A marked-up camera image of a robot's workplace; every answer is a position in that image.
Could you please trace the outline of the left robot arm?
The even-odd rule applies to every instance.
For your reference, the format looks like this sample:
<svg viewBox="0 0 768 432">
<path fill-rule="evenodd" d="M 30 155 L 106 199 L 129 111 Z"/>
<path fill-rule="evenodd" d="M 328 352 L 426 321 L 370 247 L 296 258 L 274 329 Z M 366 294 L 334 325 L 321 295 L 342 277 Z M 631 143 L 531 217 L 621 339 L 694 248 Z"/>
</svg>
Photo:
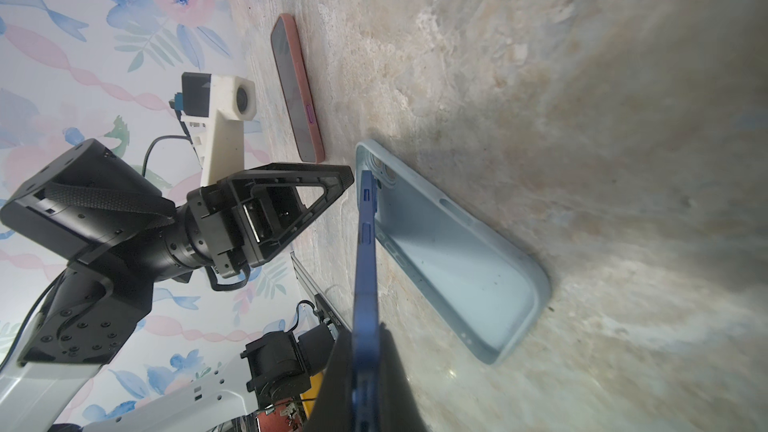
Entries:
<svg viewBox="0 0 768 432">
<path fill-rule="evenodd" d="M 158 282 L 203 270 L 214 291 L 245 287 L 353 181 L 347 166 L 272 163 L 176 205 L 99 141 L 70 148 L 1 209 L 66 262 L 2 363 L 2 429 L 48 430 L 149 314 Z"/>
</svg>

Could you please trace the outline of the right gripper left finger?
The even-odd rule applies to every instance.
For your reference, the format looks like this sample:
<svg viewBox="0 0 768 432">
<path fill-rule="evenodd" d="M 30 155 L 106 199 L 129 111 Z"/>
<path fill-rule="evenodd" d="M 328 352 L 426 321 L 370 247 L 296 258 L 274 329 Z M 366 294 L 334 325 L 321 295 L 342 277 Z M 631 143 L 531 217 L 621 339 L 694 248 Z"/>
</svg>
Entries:
<svg viewBox="0 0 768 432">
<path fill-rule="evenodd" d="M 352 345 L 351 333 L 342 330 L 334 345 L 328 367 L 305 432 L 352 432 Z"/>
</svg>

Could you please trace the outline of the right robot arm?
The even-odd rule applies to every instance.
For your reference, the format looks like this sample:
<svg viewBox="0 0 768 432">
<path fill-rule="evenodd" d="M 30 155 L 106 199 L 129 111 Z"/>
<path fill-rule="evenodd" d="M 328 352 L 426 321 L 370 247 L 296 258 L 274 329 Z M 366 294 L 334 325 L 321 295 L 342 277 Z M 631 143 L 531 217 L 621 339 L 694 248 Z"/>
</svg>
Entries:
<svg viewBox="0 0 768 432">
<path fill-rule="evenodd" d="M 333 336 L 318 326 L 300 337 L 270 332 L 218 371 L 90 431 L 208 431 L 299 395 L 308 375 L 326 375 L 311 431 L 423 431 L 391 334 L 374 324 Z"/>
</svg>

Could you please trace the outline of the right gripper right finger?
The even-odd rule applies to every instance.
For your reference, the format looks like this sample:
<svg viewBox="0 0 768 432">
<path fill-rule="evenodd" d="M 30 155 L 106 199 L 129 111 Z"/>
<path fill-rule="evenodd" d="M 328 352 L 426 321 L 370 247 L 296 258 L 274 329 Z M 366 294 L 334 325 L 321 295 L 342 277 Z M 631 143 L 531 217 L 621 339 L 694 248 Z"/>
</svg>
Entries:
<svg viewBox="0 0 768 432">
<path fill-rule="evenodd" d="M 427 427 L 408 382 L 392 333 L 379 327 L 379 425 L 381 431 L 425 432 Z"/>
</svg>

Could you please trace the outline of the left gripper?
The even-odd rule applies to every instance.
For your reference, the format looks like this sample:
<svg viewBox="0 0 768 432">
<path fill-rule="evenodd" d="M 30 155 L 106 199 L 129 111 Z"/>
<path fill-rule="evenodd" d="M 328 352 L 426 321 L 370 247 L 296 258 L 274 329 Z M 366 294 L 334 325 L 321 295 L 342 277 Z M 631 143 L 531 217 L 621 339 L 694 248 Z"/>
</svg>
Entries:
<svg viewBox="0 0 768 432">
<path fill-rule="evenodd" d="M 201 187 L 176 209 L 173 277 L 248 279 L 288 248 L 354 183 L 346 165 L 272 163 Z"/>
</svg>

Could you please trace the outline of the blue-edged black phone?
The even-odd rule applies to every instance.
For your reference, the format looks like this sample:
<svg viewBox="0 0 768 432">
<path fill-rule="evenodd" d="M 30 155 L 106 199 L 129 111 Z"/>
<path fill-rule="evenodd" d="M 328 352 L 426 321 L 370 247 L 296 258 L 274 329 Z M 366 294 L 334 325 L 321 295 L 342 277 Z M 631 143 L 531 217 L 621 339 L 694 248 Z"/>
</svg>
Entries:
<svg viewBox="0 0 768 432">
<path fill-rule="evenodd" d="M 359 177 L 359 224 L 352 330 L 352 423 L 355 431 L 378 431 L 379 329 L 375 214 L 377 186 L 369 170 Z"/>
</svg>

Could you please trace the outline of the light blue phone case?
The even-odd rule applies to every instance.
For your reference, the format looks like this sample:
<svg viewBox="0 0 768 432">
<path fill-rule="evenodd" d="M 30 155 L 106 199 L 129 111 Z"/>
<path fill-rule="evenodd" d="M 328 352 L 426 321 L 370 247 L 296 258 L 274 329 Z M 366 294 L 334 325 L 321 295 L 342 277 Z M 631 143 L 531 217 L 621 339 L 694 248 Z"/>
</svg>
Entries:
<svg viewBox="0 0 768 432">
<path fill-rule="evenodd" d="M 551 298 L 543 268 L 378 142 L 357 145 L 356 171 L 377 188 L 382 247 L 478 360 L 505 358 Z"/>
</svg>

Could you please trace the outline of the pink phone case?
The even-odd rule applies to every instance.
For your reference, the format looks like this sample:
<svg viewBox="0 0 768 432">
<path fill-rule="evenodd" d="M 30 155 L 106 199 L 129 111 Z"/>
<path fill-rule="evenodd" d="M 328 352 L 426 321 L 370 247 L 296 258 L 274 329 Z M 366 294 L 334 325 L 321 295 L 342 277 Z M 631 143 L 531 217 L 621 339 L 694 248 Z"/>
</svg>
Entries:
<svg viewBox="0 0 768 432">
<path fill-rule="evenodd" d="M 308 81 L 298 27 L 291 14 L 280 14 L 270 44 L 297 152 L 303 162 L 325 161 L 325 150 Z"/>
</svg>

